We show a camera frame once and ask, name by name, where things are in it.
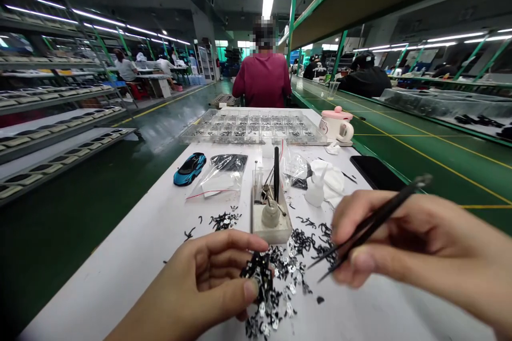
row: green floor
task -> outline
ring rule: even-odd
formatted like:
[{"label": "green floor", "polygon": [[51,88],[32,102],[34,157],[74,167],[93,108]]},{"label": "green floor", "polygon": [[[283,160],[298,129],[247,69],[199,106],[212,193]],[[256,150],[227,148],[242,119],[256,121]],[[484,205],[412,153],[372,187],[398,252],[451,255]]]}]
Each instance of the green floor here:
[{"label": "green floor", "polygon": [[455,201],[493,225],[512,234],[512,151],[432,121],[338,91],[327,100],[328,89],[299,81],[296,98],[316,110],[340,105],[352,112],[354,141],[371,151],[409,180],[430,173],[426,189]]},{"label": "green floor", "polygon": [[[293,88],[317,110],[340,104],[365,117],[353,120],[362,152],[373,151],[407,178],[433,174],[429,192],[474,206],[472,212],[512,233],[509,149],[352,95],[328,101],[320,86]],[[2,209],[1,294],[16,332],[181,154],[179,133],[230,90],[230,82],[216,83],[144,112],[136,119],[144,142],[115,144]]]}]

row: clear plastic organizer box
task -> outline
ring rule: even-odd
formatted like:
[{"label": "clear plastic organizer box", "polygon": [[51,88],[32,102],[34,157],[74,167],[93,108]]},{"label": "clear plastic organizer box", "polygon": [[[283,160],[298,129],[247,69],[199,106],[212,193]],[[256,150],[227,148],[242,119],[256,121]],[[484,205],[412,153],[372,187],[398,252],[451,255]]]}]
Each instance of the clear plastic organizer box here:
[{"label": "clear plastic organizer box", "polygon": [[180,138],[186,144],[264,144],[267,139],[272,144],[282,139],[289,145],[327,144],[327,137],[302,112],[279,110],[210,109]]},{"label": "clear plastic organizer box", "polygon": [[428,117],[512,117],[512,99],[476,93],[386,89],[379,100]]}]

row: pink and white kettle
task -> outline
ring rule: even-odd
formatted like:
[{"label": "pink and white kettle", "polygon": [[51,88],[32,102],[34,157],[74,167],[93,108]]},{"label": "pink and white kettle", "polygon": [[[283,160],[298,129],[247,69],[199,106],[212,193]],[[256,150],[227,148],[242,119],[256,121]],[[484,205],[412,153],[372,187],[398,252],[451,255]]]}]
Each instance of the pink and white kettle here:
[{"label": "pink and white kettle", "polygon": [[342,143],[350,143],[354,136],[354,127],[350,121],[354,115],[343,112],[340,106],[334,108],[333,111],[325,110],[322,112],[322,120],[318,129],[327,136],[329,141],[340,141]]}]

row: maroon shirt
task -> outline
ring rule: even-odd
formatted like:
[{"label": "maroon shirt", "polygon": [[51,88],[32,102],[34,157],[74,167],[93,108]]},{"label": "maroon shirt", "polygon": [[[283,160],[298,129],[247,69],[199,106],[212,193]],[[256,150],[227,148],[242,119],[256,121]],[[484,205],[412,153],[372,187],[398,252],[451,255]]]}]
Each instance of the maroon shirt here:
[{"label": "maroon shirt", "polygon": [[233,96],[245,94],[245,106],[284,108],[292,94],[286,57],[277,53],[253,53],[242,61],[233,85]]}]

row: hand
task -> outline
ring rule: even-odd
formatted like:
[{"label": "hand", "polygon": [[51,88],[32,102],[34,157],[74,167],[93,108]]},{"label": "hand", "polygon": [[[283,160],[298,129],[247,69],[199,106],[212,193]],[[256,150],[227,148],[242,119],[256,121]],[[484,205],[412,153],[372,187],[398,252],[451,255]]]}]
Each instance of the hand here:
[{"label": "hand", "polygon": [[[344,197],[332,221],[342,243],[362,219],[394,196],[356,191]],[[415,194],[349,260],[336,282],[359,288],[371,273],[389,276],[441,296],[512,336],[512,240],[437,196]]]},{"label": "hand", "polygon": [[244,321],[258,283],[239,278],[252,255],[268,244],[234,229],[186,241],[106,341],[195,340],[234,316]]}]

